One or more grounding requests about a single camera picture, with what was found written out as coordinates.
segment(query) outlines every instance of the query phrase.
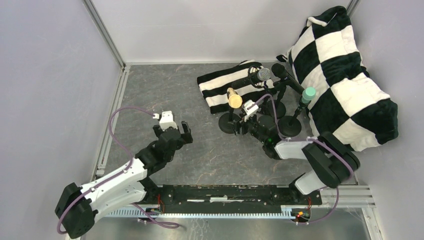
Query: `yellow cylinder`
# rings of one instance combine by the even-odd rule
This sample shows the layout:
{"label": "yellow cylinder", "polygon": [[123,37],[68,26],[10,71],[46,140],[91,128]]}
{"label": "yellow cylinder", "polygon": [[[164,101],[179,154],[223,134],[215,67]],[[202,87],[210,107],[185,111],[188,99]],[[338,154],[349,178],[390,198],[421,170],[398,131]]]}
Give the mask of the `yellow cylinder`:
{"label": "yellow cylinder", "polygon": [[237,92],[231,87],[229,87],[226,90],[226,96],[228,98],[229,106],[232,107],[233,109],[238,109],[242,106],[242,103],[243,103],[242,97],[238,95]]}

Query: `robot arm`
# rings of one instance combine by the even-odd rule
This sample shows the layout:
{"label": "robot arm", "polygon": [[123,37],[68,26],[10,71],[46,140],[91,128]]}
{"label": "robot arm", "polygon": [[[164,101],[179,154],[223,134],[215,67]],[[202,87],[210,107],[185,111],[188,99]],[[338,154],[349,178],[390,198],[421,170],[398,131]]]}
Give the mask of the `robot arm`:
{"label": "robot arm", "polygon": [[71,202],[88,191],[63,218],[62,225],[71,238],[82,236],[110,212],[152,197],[144,186],[151,182],[149,176],[172,161],[176,150],[193,142],[188,124],[181,122],[183,133],[180,133],[171,111],[160,116],[155,114],[154,118],[159,120],[159,125],[153,127],[158,139],[138,152],[132,164],[128,161],[113,172],[80,187],[73,182],[64,188],[55,209],[58,218]]}
{"label": "robot arm", "polygon": [[[332,133],[324,132],[317,140],[340,156],[352,171],[361,166],[358,158]],[[325,187],[337,188],[351,177],[351,172],[344,163],[315,141],[281,141],[275,146],[275,151],[282,159],[306,159],[312,166],[312,171],[301,175],[290,184],[299,195],[308,195]]]}
{"label": "robot arm", "polygon": [[[256,119],[257,111],[258,106],[251,100],[247,101],[242,106],[243,117],[234,123],[235,132],[253,135],[263,143],[262,149],[270,158],[309,161],[313,170],[298,177],[290,185],[298,196],[308,195],[325,187],[334,189],[351,177],[349,169],[316,142],[281,140],[274,119],[267,115]],[[360,167],[358,158],[332,133],[324,132],[314,139],[324,143],[342,157],[353,171]]]}

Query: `black and white checkered fabric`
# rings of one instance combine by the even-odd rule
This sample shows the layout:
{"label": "black and white checkered fabric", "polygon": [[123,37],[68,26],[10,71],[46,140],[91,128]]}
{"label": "black and white checkered fabric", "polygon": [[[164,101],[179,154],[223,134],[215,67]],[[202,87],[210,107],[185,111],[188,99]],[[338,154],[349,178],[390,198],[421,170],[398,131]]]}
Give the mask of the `black and white checkered fabric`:
{"label": "black and white checkered fabric", "polygon": [[344,7],[309,17],[287,56],[277,59],[288,60],[304,88],[316,89],[308,106],[314,135],[329,131],[355,151],[398,136],[398,106],[370,79]]}
{"label": "black and white checkered fabric", "polygon": [[[253,65],[263,68],[262,63],[260,62],[255,60],[246,60],[232,68],[215,71],[197,78],[197,84],[200,92],[206,100],[207,105],[210,107],[211,114],[226,112],[229,110],[227,89],[231,87],[234,81],[247,78],[249,67]],[[266,81],[266,85],[270,89],[274,88],[272,80]],[[246,102],[247,100],[256,101],[265,94],[265,90],[263,88],[255,88],[250,84],[235,90],[237,94],[241,96],[243,102]]]}

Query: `gray microphone head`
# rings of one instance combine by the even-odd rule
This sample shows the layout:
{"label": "gray microphone head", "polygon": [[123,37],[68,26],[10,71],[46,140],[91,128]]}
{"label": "gray microphone head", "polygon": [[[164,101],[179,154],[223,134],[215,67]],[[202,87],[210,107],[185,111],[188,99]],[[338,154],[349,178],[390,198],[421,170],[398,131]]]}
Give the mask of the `gray microphone head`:
{"label": "gray microphone head", "polygon": [[257,72],[257,79],[260,81],[268,81],[271,78],[271,70],[269,68],[263,67]]}

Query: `white bracket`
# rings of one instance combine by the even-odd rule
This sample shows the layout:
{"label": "white bracket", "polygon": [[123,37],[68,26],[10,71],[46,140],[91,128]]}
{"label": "white bracket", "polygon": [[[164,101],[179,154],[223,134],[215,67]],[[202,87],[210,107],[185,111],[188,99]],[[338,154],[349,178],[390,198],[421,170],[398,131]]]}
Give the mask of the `white bracket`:
{"label": "white bracket", "polygon": [[244,116],[243,120],[247,122],[247,120],[256,114],[259,107],[256,105],[252,100],[248,100],[243,105],[244,113],[246,113],[246,116]]}
{"label": "white bracket", "polygon": [[174,122],[172,111],[163,111],[159,121],[160,128],[165,131],[168,128],[178,129],[177,123]]}

